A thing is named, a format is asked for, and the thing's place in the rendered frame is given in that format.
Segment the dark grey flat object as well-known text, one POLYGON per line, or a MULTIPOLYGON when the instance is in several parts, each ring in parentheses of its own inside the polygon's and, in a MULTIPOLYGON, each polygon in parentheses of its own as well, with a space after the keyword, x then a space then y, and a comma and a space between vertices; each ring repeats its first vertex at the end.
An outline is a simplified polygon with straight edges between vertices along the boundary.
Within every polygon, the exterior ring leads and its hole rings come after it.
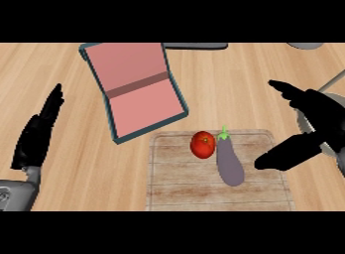
POLYGON ((168 50, 224 50, 229 43, 162 43, 168 50))

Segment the purple eggplant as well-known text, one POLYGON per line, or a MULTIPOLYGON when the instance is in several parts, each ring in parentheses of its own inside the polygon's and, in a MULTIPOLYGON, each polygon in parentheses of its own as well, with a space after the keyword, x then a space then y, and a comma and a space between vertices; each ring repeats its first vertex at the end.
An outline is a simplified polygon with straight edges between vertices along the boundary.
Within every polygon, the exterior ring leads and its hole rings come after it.
POLYGON ((233 141, 227 127, 223 127, 217 136, 217 167, 221 179, 230 187, 245 181, 245 170, 233 148, 233 141))

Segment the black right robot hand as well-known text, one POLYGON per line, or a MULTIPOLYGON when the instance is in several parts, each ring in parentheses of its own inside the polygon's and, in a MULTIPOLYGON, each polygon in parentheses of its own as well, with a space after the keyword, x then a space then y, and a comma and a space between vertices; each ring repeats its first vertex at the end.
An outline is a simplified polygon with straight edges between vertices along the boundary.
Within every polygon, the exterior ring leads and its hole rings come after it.
POLYGON ((302 113, 314 129, 310 133, 292 135, 255 160, 258 170, 286 171, 322 153, 323 143, 335 152, 345 147, 345 107, 317 90, 302 91, 277 80, 271 80, 268 85, 302 113))

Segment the pink tray with teal rim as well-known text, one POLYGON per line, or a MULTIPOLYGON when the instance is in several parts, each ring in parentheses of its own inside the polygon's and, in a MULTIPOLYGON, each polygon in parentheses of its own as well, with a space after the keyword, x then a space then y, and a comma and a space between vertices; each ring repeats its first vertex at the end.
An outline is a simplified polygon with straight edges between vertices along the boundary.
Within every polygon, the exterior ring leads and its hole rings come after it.
POLYGON ((85 43, 79 53, 102 92, 116 144, 189 115, 161 43, 85 43))

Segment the pale wooden cutting board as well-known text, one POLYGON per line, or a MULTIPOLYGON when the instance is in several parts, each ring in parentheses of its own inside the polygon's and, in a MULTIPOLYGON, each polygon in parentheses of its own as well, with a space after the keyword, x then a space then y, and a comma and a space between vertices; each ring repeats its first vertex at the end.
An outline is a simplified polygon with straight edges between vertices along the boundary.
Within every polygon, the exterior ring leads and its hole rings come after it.
POLYGON ((245 169, 245 181, 230 187, 217 170, 217 159, 199 159, 190 151, 195 133, 159 132, 149 141, 146 209, 294 211, 286 175, 260 171, 257 157, 273 147, 273 135, 261 129, 230 132, 234 152, 245 169))

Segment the grey round object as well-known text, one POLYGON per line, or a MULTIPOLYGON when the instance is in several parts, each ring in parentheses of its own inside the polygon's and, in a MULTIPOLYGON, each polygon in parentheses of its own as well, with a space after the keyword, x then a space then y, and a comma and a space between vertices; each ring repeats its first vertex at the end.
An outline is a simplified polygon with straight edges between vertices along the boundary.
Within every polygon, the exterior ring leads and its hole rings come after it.
POLYGON ((294 48, 299 50, 316 50, 325 43, 288 43, 294 48))

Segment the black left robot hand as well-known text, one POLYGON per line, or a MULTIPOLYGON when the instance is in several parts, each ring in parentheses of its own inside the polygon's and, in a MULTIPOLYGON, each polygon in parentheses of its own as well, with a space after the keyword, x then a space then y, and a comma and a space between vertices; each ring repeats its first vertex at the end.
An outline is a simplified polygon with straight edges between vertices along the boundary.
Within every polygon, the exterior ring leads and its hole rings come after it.
POLYGON ((65 103, 62 85, 57 84, 44 103, 43 110, 35 114, 23 128, 12 161, 12 169, 41 167, 50 147, 51 132, 65 103))

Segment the red tomato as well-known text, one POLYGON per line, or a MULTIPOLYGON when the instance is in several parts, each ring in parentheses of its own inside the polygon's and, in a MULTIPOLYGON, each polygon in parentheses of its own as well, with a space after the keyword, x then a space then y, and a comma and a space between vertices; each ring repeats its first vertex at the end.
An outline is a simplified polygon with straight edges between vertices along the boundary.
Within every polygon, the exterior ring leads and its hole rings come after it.
POLYGON ((217 141, 214 135, 206 131, 198 132, 190 141, 190 150, 193 155, 199 159, 208 159, 214 155, 215 147, 217 141))

